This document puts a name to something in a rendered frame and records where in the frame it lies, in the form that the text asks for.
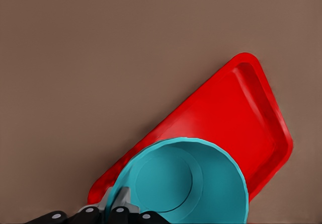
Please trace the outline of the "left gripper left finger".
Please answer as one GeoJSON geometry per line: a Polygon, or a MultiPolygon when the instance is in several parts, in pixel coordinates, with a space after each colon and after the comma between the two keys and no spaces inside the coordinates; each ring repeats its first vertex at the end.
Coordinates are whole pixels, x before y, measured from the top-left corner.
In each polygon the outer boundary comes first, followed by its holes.
{"type": "Polygon", "coordinates": [[[100,202],[82,207],[77,212],[77,224],[103,224],[105,221],[105,208],[111,187],[107,189],[100,202]]]}

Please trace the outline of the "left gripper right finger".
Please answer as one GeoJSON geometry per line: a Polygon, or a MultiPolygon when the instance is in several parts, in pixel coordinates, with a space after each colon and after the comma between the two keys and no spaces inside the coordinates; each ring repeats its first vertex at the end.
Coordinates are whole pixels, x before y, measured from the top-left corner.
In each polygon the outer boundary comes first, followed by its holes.
{"type": "Polygon", "coordinates": [[[109,224],[137,224],[140,208],[130,202],[130,188],[123,187],[111,206],[109,224]]]}

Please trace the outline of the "teal bowl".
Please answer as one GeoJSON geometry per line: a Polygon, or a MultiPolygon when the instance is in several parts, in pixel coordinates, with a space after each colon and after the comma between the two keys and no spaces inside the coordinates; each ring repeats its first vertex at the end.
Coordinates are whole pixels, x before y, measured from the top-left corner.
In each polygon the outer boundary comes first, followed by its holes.
{"type": "Polygon", "coordinates": [[[155,211],[173,224],[245,224],[249,195],[234,159],[217,145],[178,137],[156,142],[121,170],[106,210],[123,187],[142,212],[155,211]]]}

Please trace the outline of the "red tray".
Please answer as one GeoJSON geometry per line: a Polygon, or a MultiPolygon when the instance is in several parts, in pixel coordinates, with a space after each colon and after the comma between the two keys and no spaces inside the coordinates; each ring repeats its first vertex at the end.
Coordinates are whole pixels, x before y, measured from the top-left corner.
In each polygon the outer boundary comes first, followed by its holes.
{"type": "Polygon", "coordinates": [[[253,199],[288,161],[293,140],[265,73],[250,53],[220,68],[99,177],[87,202],[99,202],[127,162],[157,141],[193,137],[212,142],[239,165],[253,199]]]}

